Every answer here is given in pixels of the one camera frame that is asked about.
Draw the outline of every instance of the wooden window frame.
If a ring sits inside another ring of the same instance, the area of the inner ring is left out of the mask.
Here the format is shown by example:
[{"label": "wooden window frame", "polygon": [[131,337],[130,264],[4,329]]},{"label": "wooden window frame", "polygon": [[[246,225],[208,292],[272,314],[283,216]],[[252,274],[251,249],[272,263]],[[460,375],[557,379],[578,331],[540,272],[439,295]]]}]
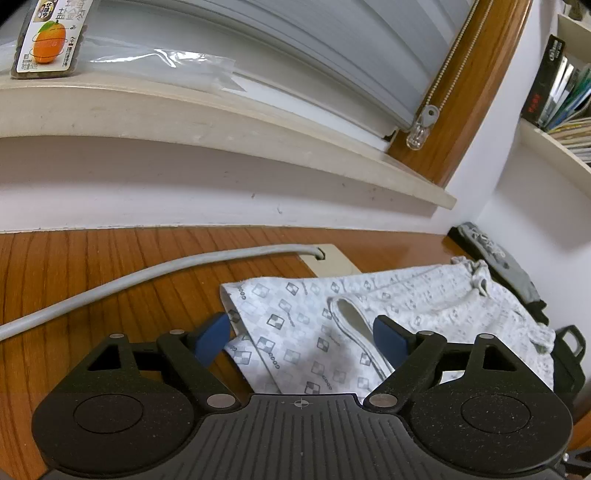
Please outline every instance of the wooden window frame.
[{"label": "wooden window frame", "polygon": [[[399,132],[388,154],[434,184],[445,188],[459,166],[499,89],[513,58],[532,0],[494,0],[482,32],[441,112],[425,146],[419,151],[406,146]],[[433,96],[438,106],[445,96],[475,32],[488,8],[481,0],[456,54]]]}]

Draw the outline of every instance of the white patterned cloth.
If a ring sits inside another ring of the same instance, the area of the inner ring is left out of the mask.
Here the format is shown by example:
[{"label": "white patterned cloth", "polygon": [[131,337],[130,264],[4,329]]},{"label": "white patterned cloth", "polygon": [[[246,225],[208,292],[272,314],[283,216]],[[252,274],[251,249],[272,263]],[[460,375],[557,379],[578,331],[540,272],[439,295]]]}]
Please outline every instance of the white patterned cloth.
[{"label": "white patterned cloth", "polygon": [[[226,351],[256,393],[356,393],[363,401],[393,371],[373,342],[381,314],[449,342],[496,335],[553,387],[554,331],[494,282],[484,261],[459,257],[451,265],[340,278],[252,278],[220,292],[236,332]],[[461,374],[447,372],[445,380]]]}]

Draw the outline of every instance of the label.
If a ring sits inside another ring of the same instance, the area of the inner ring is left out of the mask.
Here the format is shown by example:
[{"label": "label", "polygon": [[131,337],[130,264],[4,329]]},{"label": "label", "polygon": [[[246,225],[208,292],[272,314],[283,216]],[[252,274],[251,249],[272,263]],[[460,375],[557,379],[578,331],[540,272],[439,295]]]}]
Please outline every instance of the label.
[{"label": "label", "polygon": [[67,70],[92,1],[38,0],[22,43],[17,72]]}]

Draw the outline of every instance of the black book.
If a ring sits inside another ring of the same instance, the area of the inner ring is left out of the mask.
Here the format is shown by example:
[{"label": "black book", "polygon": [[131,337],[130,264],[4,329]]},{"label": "black book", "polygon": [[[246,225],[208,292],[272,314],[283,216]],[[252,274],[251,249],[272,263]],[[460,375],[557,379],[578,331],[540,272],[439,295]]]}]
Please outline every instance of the black book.
[{"label": "black book", "polygon": [[550,96],[550,90],[560,68],[560,62],[564,56],[564,41],[550,35],[542,63],[535,76],[530,94],[521,110],[521,116],[528,122],[537,126],[544,106]]}]

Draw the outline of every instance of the orange fruit illustration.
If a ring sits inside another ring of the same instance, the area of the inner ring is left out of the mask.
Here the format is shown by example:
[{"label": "orange fruit illustration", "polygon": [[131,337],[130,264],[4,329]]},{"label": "orange fruit illustration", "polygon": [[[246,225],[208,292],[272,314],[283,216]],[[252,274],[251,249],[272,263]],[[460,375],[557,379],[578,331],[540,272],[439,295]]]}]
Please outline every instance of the orange fruit illustration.
[{"label": "orange fruit illustration", "polygon": [[58,22],[45,22],[33,41],[33,57],[37,63],[51,63],[66,43],[66,29]]}]

